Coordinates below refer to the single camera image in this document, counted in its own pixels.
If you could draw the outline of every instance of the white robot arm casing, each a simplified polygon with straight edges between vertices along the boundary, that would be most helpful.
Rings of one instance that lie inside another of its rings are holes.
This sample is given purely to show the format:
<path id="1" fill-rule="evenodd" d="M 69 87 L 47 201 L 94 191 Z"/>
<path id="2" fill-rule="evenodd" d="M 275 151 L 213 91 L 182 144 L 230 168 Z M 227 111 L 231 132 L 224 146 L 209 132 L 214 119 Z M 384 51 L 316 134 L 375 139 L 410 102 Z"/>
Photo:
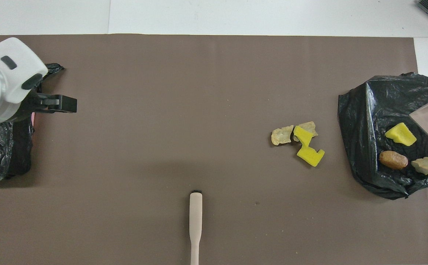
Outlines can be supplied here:
<path id="1" fill-rule="evenodd" d="M 0 122 L 13 116 L 45 74 L 46 65 L 19 39 L 0 42 Z"/>

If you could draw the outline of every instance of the broken yellow sponge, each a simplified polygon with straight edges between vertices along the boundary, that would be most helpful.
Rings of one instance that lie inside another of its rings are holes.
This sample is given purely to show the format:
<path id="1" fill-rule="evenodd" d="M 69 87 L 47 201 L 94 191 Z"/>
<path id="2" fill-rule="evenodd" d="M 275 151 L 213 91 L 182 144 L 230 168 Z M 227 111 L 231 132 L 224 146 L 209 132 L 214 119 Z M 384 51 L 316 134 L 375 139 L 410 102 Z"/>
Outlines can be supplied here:
<path id="1" fill-rule="evenodd" d="M 417 139 L 412 132 L 407 128 L 404 123 L 399 123 L 392 127 L 389 131 L 384 134 L 387 138 L 394 140 L 395 142 L 411 146 Z"/>
<path id="2" fill-rule="evenodd" d="M 319 150 L 318 152 L 315 152 L 315 149 L 308 146 L 314 134 L 299 126 L 295 126 L 294 135 L 302 144 L 301 149 L 297 153 L 297 156 L 302 158 L 311 166 L 317 166 L 318 163 L 322 160 L 322 157 L 324 157 L 325 151 Z"/>
<path id="3" fill-rule="evenodd" d="M 311 166 L 317 166 L 318 163 L 322 160 L 322 157 L 324 157 L 324 154 L 325 154 L 325 151 L 323 150 L 319 150 L 318 152 L 315 152 L 315 149 L 313 149 L 312 147 L 302 146 L 299 152 L 297 153 L 297 156 L 302 158 Z"/>
<path id="4" fill-rule="evenodd" d="M 310 144 L 310 140 L 314 137 L 313 133 L 306 131 L 299 126 L 295 126 L 294 135 L 299 139 L 303 146 L 308 146 Z"/>

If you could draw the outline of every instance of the crumpled plastic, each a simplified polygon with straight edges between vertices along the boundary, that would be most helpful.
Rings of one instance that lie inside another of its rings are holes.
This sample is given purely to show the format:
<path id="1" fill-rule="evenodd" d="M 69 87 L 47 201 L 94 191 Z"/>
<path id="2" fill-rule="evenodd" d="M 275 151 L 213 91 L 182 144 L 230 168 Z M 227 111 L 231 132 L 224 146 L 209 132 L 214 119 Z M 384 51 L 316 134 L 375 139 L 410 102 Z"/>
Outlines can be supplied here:
<path id="1" fill-rule="evenodd" d="M 338 97 L 338 119 L 354 179 L 387 199 L 408 198 L 428 187 L 428 175 L 410 161 L 428 156 L 428 135 L 409 114 L 428 103 L 428 77 L 415 73 L 376 76 Z M 404 122 L 417 138 L 412 146 L 395 143 L 384 133 Z M 395 151 L 409 159 L 402 170 L 382 165 L 379 154 Z"/>
<path id="2" fill-rule="evenodd" d="M 31 169 L 33 133 L 31 117 L 20 122 L 0 123 L 0 181 Z"/>
<path id="3" fill-rule="evenodd" d="M 64 67 L 57 63 L 46 64 L 47 74 L 36 84 L 36 92 L 42 93 L 42 83 L 47 79 L 50 75 L 56 74 L 64 69 Z"/>

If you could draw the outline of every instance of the brown potato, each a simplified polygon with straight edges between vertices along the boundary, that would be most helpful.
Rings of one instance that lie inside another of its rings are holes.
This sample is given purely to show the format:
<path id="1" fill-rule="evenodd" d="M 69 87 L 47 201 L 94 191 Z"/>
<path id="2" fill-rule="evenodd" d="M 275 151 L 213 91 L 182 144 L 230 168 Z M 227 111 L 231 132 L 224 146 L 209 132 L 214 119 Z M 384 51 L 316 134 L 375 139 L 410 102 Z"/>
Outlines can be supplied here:
<path id="1" fill-rule="evenodd" d="M 409 160 L 401 154 L 394 151 L 383 151 L 379 155 L 379 161 L 392 169 L 402 169 L 409 164 Z"/>

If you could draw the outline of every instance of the brush handle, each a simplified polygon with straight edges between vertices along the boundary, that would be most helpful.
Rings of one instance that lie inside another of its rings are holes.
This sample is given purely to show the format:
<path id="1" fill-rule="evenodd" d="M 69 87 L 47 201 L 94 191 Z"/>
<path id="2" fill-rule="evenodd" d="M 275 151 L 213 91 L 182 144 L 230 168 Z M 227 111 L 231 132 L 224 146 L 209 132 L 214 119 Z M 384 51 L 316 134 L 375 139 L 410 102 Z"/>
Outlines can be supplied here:
<path id="1" fill-rule="evenodd" d="M 199 265 L 199 245 L 191 245 L 191 265 Z"/>
<path id="2" fill-rule="evenodd" d="M 189 195 L 189 238 L 191 240 L 191 265 L 199 264 L 199 241 L 203 224 L 203 195 Z"/>

